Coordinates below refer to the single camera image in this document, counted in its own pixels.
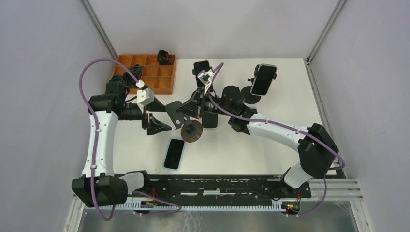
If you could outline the light blue case phone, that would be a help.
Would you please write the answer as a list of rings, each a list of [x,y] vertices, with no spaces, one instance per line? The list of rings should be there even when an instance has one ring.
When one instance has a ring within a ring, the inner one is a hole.
[[[185,148],[185,141],[171,139],[164,158],[163,167],[169,170],[179,170]]]

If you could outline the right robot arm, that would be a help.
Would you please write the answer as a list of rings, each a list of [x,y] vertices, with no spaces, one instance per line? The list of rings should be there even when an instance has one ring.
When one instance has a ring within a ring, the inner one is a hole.
[[[274,121],[255,107],[247,106],[246,97],[245,90],[235,86],[225,87],[221,96],[214,91],[205,93],[205,89],[199,87],[189,100],[178,103],[175,112],[201,118],[204,128],[216,127],[218,115],[227,115],[229,125],[236,132],[261,136],[295,150],[299,162],[285,172],[279,184],[279,191],[285,197],[292,197],[309,180],[325,178],[333,169],[334,160],[340,156],[324,126],[314,123],[304,127]]]

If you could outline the wooden round base stand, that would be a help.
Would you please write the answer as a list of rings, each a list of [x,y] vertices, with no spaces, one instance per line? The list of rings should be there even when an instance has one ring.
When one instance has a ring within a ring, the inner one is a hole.
[[[165,106],[165,110],[175,126],[181,129],[181,138],[187,143],[196,142],[203,133],[202,124],[197,120],[192,120],[188,115],[179,112],[182,102],[174,101]]]

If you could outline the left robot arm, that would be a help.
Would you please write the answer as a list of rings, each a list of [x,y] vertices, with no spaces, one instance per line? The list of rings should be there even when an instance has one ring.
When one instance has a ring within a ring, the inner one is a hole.
[[[113,147],[116,127],[120,120],[141,121],[147,135],[169,131],[171,127],[153,116],[153,112],[163,112],[165,106],[147,85],[137,91],[136,103],[126,101],[127,93],[125,85],[110,82],[104,94],[91,96],[87,101],[90,113],[88,154],[80,178],[72,180],[73,192],[87,207],[123,204],[132,191],[140,197],[146,197],[152,191],[145,171],[131,178],[115,176]]]

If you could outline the black phone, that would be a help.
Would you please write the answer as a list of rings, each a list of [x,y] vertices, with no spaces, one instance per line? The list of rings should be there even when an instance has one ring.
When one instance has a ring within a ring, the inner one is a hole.
[[[218,126],[218,114],[204,112],[202,114],[202,126],[205,129],[213,129]]]

